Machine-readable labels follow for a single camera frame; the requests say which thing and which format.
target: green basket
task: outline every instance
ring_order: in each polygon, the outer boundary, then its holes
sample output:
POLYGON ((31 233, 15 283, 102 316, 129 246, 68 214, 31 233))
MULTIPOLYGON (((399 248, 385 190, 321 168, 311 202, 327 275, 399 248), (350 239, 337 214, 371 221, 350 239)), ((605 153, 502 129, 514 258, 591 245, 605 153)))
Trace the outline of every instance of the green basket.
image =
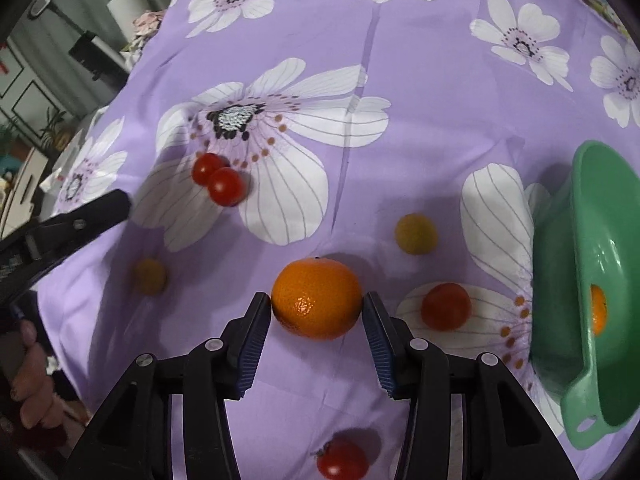
POLYGON ((572 173, 537 215, 531 359, 585 449, 640 405, 640 180, 618 153, 585 142, 572 173), (591 330, 591 285, 607 323, 591 330))

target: purple tablecloth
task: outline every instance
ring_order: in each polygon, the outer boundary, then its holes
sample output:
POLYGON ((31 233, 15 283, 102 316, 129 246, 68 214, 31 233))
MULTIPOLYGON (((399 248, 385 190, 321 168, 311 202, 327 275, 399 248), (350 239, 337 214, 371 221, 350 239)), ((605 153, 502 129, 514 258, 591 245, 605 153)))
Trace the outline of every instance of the purple tablecloth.
MULTIPOLYGON (((60 361, 96 408, 136 355, 188 352, 284 265, 329 255, 391 312, 401 304, 414 333, 453 353, 497 353, 592 478, 638 417, 588 451, 562 433, 528 361, 532 215, 586 139, 640 170, 639 64, 580 0, 173 0, 58 200, 62 211, 112 188, 135 197, 131 221, 40 283, 60 361), (250 179, 237 208, 191 180, 206 151, 250 179), (430 254, 394 241, 414 212, 438 232, 430 254), (145 257, 169 270, 158 297, 132 290, 145 257), (416 316, 437 282, 473 298, 455 333, 416 316)), ((361 428, 380 438, 367 478, 386 479, 407 409, 380 388, 360 323, 332 342, 274 323, 254 387, 228 416, 243 478, 319 479, 311 454, 361 428)))

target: human hand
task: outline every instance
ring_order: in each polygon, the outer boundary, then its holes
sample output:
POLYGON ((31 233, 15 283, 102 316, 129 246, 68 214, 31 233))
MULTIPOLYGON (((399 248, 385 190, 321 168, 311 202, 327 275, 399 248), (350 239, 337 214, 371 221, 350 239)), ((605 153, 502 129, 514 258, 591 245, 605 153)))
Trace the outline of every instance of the human hand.
POLYGON ((47 355, 36 343, 36 327, 31 321, 20 322, 20 335, 27 353, 12 381, 11 398, 22 402, 20 421, 27 430, 38 423, 46 429, 56 428, 62 424, 63 403, 47 375, 47 355))

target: red tomato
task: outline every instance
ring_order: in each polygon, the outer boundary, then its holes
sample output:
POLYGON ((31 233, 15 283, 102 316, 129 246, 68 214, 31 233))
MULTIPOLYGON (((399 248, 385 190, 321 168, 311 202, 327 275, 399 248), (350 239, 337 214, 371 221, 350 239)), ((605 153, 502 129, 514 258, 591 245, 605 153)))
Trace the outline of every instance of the red tomato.
POLYGON ((316 465, 322 476, 329 480, 361 480, 369 470, 364 451, 342 438, 334 438, 324 445, 316 465))
POLYGON ((225 166, 225 159, 215 153, 204 153, 196 159, 193 170, 191 170, 191 178, 196 184, 206 186, 211 176, 225 166))
POLYGON ((246 184, 240 174, 231 168, 217 170, 209 179, 209 196, 218 205, 230 207, 246 196, 246 184))
POLYGON ((423 298, 420 315, 429 328, 456 330, 471 316, 471 298, 457 283, 441 283, 423 298))

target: gray curtain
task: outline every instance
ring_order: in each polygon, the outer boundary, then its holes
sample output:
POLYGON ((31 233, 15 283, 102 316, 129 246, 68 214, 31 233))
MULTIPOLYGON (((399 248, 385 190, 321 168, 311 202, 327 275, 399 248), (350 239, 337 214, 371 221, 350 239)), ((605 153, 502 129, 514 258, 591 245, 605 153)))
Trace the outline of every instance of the gray curtain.
MULTIPOLYGON (((107 8, 110 0, 53 1, 80 27, 98 34, 115 50, 126 44, 107 8)), ((160 10, 170 0, 148 1, 151 10, 160 10)), ((52 12, 43 13, 34 22, 23 16, 11 38, 43 83, 76 117, 82 118, 115 97, 113 90, 101 81, 92 81, 91 74, 67 54, 78 34, 52 12)))

